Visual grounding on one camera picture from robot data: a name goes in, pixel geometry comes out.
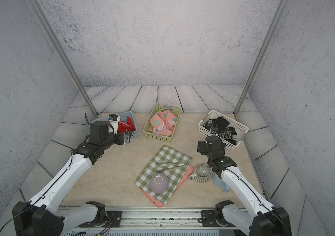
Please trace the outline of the black white striped sock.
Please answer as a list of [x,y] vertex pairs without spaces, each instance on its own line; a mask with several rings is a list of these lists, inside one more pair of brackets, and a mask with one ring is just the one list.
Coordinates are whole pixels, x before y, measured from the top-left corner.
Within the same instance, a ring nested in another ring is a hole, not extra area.
[[235,130],[235,128],[230,126],[230,122],[226,120],[224,117],[218,117],[216,119],[209,119],[204,127],[210,131],[210,128],[217,127],[218,128],[218,134],[220,138],[226,140],[227,142],[236,145],[237,144],[237,138],[238,134]]

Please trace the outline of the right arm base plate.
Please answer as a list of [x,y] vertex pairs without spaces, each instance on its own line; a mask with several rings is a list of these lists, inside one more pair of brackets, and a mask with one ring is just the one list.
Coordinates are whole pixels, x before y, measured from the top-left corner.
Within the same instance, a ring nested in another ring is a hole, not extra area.
[[203,227],[235,227],[226,221],[221,221],[216,210],[202,210],[197,220]]

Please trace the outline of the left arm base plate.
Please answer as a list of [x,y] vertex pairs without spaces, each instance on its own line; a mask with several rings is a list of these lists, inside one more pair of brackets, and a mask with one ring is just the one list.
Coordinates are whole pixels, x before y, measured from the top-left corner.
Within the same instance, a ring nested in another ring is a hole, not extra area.
[[79,225],[79,228],[119,228],[122,213],[120,210],[106,211],[103,217],[97,216],[93,221]]

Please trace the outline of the pink sock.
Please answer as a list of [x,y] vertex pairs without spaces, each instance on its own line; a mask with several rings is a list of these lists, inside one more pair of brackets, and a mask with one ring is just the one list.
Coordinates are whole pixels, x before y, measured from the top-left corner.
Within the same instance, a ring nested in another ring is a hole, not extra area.
[[177,124],[177,120],[178,117],[170,110],[157,112],[150,119],[150,124],[152,127],[149,128],[149,132],[171,137]]

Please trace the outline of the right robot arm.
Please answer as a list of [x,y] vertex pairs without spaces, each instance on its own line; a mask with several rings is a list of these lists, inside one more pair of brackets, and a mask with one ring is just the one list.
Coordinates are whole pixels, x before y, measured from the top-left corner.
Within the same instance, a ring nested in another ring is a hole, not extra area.
[[208,136],[199,141],[197,152],[207,156],[208,166],[221,183],[230,187],[241,200],[246,210],[226,200],[217,203],[212,217],[201,218],[203,225],[214,221],[226,227],[235,226],[247,236],[290,236],[292,235],[288,212],[282,207],[275,207],[266,200],[241,173],[236,162],[225,155],[225,144],[218,136]]

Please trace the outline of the red fluffy sock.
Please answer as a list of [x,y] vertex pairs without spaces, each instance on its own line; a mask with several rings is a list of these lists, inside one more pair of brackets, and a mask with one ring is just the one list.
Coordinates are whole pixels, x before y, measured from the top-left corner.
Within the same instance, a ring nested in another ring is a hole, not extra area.
[[118,123],[118,132],[134,132],[136,130],[136,126],[134,125],[132,119],[127,117],[126,121],[120,121]]

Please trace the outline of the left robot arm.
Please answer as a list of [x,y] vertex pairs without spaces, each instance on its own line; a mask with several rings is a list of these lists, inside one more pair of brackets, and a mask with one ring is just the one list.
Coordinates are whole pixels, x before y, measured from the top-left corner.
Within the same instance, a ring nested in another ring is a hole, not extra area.
[[56,176],[28,202],[18,202],[12,209],[18,236],[61,236],[64,232],[88,223],[95,227],[110,226],[104,204],[86,204],[60,211],[58,208],[79,178],[112,145],[128,144],[132,132],[118,132],[115,123],[95,121],[84,141],[71,151],[71,157]]

